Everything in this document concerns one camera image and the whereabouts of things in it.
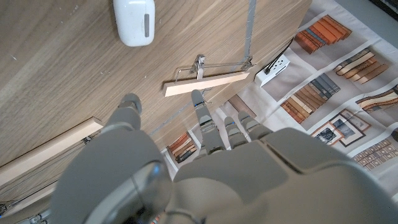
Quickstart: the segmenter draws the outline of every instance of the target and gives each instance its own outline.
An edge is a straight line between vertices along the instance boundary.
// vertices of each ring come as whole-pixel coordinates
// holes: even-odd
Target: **white plastic container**
[[[120,39],[130,47],[150,44],[155,36],[154,0],[114,0]]]

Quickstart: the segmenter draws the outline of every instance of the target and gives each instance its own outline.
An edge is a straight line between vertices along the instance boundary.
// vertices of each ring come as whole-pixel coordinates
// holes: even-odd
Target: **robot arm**
[[[51,221],[150,223],[162,213],[160,223],[397,223],[388,195],[342,153],[294,129],[273,133],[245,112],[252,141],[227,117],[227,151],[199,91],[192,101],[203,147],[173,181],[130,94],[61,176]]]

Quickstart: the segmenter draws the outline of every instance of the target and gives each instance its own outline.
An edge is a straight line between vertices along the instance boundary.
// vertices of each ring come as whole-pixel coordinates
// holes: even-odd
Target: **framed picture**
[[[314,131],[311,136],[330,146],[344,137],[343,134],[336,129],[331,122],[325,123],[322,127]]]
[[[365,134],[361,130],[355,127],[340,114],[332,118],[330,123],[343,134],[344,137],[340,139],[340,142],[344,145],[344,147],[347,147],[365,137]]]
[[[347,109],[342,110],[340,114],[349,122],[351,122],[353,125],[355,125],[362,132],[366,131],[368,128],[371,127],[371,125],[368,122],[362,120],[361,118],[359,118],[358,116],[356,116],[354,113],[352,113]]]

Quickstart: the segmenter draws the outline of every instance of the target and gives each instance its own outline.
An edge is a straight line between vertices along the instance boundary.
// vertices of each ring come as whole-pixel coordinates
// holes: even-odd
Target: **power socket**
[[[268,74],[265,73],[266,68],[262,69],[259,73],[256,74],[254,82],[262,87],[265,85],[269,80],[273,79],[277,76],[280,72],[286,69],[290,60],[287,59],[285,55],[281,55],[276,61],[276,63],[272,66],[270,72]]]

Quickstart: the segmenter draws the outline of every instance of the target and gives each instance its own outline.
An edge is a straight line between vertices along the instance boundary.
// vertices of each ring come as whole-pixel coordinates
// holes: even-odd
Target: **black power cord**
[[[293,40],[294,40],[294,37],[292,38],[292,40],[290,40],[290,42],[286,46],[286,48],[269,65],[266,66],[266,69],[264,70],[266,75],[268,75],[268,73],[271,71],[272,66],[274,66],[274,64],[278,61],[280,56],[282,56],[282,54],[284,54],[285,51],[290,47],[290,45],[292,44]]]

